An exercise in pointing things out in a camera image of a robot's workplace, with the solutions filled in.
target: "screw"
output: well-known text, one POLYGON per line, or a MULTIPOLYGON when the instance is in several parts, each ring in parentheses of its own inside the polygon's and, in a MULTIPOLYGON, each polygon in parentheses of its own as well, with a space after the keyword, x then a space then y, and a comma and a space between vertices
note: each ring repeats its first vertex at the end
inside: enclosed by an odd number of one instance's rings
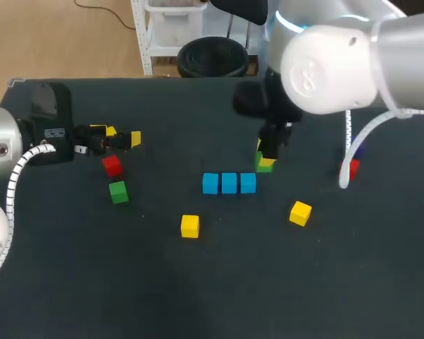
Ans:
POLYGON ((0 157, 8 154, 8 146, 5 143, 0 143, 0 157))

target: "wooden floor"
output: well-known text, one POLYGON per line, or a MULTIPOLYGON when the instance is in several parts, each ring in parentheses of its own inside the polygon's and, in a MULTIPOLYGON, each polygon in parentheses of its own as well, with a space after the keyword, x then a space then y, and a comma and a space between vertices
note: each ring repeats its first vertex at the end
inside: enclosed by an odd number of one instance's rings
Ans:
MULTIPOLYGON (((130 0, 78 0, 134 26, 130 0)), ((142 77, 136 33, 73 0, 0 0, 0 100, 8 79, 142 77)))

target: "black table surface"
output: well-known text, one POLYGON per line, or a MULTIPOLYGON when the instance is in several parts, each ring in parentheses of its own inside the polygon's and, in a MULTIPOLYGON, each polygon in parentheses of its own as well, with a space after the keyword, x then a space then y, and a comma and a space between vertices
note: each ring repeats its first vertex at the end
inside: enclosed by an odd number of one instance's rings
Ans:
MULTIPOLYGON (((36 83, 1 106, 26 117, 36 83)), ((424 338, 424 117, 377 129, 346 190, 344 116, 305 115, 256 195, 204 196, 203 172, 254 171, 261 121, 233 112, 236 80, 64 83, 76 124, 142 131, 118 153, 131 200, 112 204, 100 157, 24 170, 0 338, 424 338)))

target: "cable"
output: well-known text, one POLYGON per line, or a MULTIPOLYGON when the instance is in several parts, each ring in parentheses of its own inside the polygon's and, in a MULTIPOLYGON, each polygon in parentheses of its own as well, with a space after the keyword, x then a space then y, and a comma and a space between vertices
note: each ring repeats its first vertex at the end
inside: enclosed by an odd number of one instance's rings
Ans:
POLYGON ((40 153, 51 153, 55 151, 56 151, 55 147, 50 144, 39 145, 37 147, 34 147, 30 149, 29 151, 25 152, 24 155, 22 155, 22 157, 20 158, 19 161, 17 161, 17 164, 13 169, 13 173, 11 174, 11 177, 9 178, 8 191, 6 192, 6 217, 8 218, 9 237, 4 247, 4 250, 0 254, 0 268, 3 265, 3 262, 6 259, 6 256, 8 256, 8 252, 11 247, 11 242, 13 241, 14 198, 16 196, 16 186, 17 186, 17 181, 19 180, 20 173, 22 172, 23 168, 25 167, 27 162, 30 161, 32 157, 35 157, 36 155, 39 155, 40 153))
POLYGON ((73 2, 75 3, 75 5, 77 5, 78 7, 81 7, 81 8, 86 8, 86 9, 89 9, 89 8, 95 8, 95 9, 103 9, 104 11, 109 11, 110 13, 112 13, 114 16, 116 16, 117 18, 118 18, 118 20, 119 21, 121 21, 121 24, 125 27, 125 28, 127 28, 128 30, 135 30, 135 27, 131 27, 131 26, 128 26, 128 25, 126 25, 125 23, 124 23, 124 21, 121 19, 121 17, 120 16, 118 16, 114 11, 112 11, 110 8, 107 8, 107 7, 101 7, 101 6, 85 6, 85 5, 80 5, 78 2, 77 2, 77 0, 73 0, 73 2))
MULTIPOLYGON (((402 114, 405 115, 424 115, 424 111, 420 111, 417 109, 403 109, 402 114)), ((392 112, 385 112, 378 117, 374 118, 369 124, 365 126, 364 129, 361 130, 360 134, 356 137, 355 141, 353 141, 352 146, 346 153, 346 156, 344 157, 344 161, 342 162, 341 171, 339 173, 339 186, 342 189, 346 189, 348 187, 349 183, 349 176, 350 176, 350 165, 353 157, 355 156, 356 151, 359 149, 363 141, 369 136, 369 134, 374 131, 379 125, 383 124, 384 122, 393 119, 394 117, 397 117, 392 112)))
POLYGON ((352 146, 352 111, 346 110, 346 153, 352 146))

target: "red cube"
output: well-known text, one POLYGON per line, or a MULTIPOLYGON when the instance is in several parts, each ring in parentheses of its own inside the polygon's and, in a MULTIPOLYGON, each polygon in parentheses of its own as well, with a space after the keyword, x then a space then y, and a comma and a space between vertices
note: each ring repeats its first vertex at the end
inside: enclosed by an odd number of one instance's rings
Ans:
POLYGON ((122 166, 116 155, 102 159, 105 171, 109 178, 117 177, 122 174, 122 166))
POLYGON ((351 181, 355 180, 356 174, 358 173, 358 169, 360 168, 360 161, 356 159, 352 159, 351 161, 351 172, 350 179, 351 181))

